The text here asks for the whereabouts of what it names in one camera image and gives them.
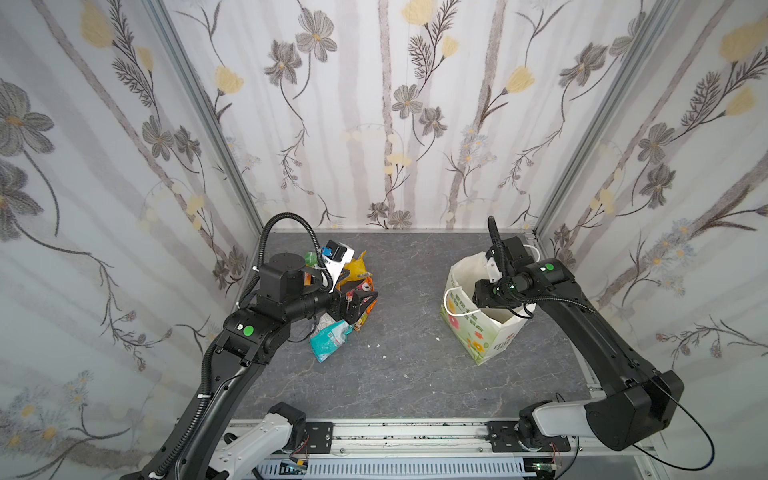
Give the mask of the green snack packet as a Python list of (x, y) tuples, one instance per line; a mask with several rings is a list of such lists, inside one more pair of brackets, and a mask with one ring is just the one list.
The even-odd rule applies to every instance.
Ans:
[(305, 265), (309, 267), (316, 267), (318, 265), (318, 255), (314, 251), (307, 252), (304, 255)]

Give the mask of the orange snack packet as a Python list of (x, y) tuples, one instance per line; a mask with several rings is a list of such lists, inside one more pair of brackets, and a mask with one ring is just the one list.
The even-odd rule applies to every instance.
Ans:
[(341, 288), (346, 301), (343, 319), (349, 323), (356, 332), (359, 332), (366, 323), (373, 310), (378, 293), (374, 290), (371, 277), (362, 280), (348, 282)]

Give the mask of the white floral paper bag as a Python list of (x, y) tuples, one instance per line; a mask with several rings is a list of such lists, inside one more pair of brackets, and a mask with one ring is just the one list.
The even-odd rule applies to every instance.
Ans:
[(502, 353), (533, 316), (536, 304), (505, 308), (480, 308), (473, 301), (475, 283), (490, 280), (488, 259), (480, 252), (451, 266), (440, 314), (476, 365)]

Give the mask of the teal mint candy packet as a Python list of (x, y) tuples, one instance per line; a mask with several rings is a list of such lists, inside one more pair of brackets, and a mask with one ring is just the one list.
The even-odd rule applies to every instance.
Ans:
[(353, 326), (344, 320), (320, 330), (310, 339), (310, 346), (316, 360), (320, 363), (327, 360), (347, 341), (348, 335), (353, 330)]

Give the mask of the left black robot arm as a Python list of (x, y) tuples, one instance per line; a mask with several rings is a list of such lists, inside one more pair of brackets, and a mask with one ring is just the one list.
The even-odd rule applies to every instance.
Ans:
[[(304, 228), (317, 255), (309, 267), (291, 253), (265, 256), (269, 234), (279, 222)], [(291, 336), (294, 323), (327, 314), (351, 327), (377, 299), (377, 292), (346, 294), (337, 288), (343, 261), (325, 255), (307, 220), (292, 212), (273, 216), (263, 227), (255, 271), (236, 310), (206, 348), (199, 386), (167, 440), (132, 479), (242, 479), (279, 451), (308, 447), (305, 414), (280, 402), (247, 434), (223, 438), (244, 395)]]

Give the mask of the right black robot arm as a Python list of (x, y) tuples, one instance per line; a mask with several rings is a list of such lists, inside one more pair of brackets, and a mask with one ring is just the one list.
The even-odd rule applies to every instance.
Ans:
[(575, 275), (555, 259), (535, 260), (517, 237), (504, 239), (487, 220), (486, 252), (499, 277), (476, 282), (473, 301), (481, 308), (513, 314), (530, 305), (543, 310), (582, 355), (604, 396), (587, 401), (541, 401), (519, 412), (512, 425), (491, 422), (494, 449), (540, 451), (559, 437), (592, 438), (622, 452), (666, 429), (684, 407), (682, 379), (657, 369), (631, 347), (589, 302)]

